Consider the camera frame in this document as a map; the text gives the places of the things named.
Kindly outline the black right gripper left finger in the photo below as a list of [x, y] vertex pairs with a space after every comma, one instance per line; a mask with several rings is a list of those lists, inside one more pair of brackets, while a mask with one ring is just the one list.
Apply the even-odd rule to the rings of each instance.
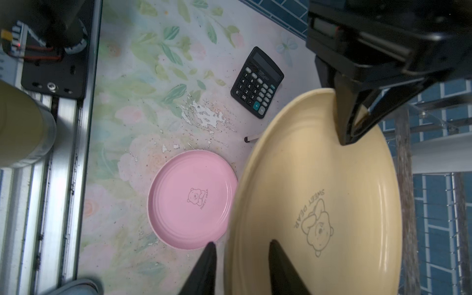
[[179, 295], [214, 295], [216, 269], [216, 245], [210, 242], [204, 248]]

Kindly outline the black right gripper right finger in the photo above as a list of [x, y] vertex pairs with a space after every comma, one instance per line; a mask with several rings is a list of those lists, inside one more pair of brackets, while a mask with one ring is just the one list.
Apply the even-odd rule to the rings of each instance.
[[310, 295], [281, 244], [272, 240], [269, 246], [270, 287], [273, 295]]

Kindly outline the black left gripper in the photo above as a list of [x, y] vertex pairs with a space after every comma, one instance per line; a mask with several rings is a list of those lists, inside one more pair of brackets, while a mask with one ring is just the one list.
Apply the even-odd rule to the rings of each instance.
[[341, 145], [436, 83], [472, 76], [470, 1], [311, 1], [306, 46]]

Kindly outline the pink plastic plate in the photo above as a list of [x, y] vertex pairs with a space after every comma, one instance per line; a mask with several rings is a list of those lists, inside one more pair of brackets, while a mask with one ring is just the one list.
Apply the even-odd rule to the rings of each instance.
[[171, 158], [152, 181], [149, 223], [158, 238], [179, 250], [196, 250], [227, 231], [238, 185], [230, 164], [214, 152], [186, 151]]

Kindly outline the yellow plastic plate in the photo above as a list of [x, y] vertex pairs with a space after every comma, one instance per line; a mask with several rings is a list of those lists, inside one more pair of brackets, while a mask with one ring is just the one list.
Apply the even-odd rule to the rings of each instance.
[[254, 146], [228, 228], [224, 291], [269, 295], [269, 245], [281, 244], [313, 295], [394, 295], [401, 203], [380, 128], [339, 143], [331, 88], [286, 105]]

